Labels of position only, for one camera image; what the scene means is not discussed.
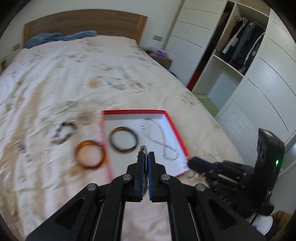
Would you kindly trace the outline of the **blue gloved right hand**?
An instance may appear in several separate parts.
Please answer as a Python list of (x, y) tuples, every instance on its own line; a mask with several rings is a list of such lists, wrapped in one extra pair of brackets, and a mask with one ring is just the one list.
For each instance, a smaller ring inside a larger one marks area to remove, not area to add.
[(262, 235), (266, 235), (273, 225), (273, 217), (254, 213), (246, 219)]

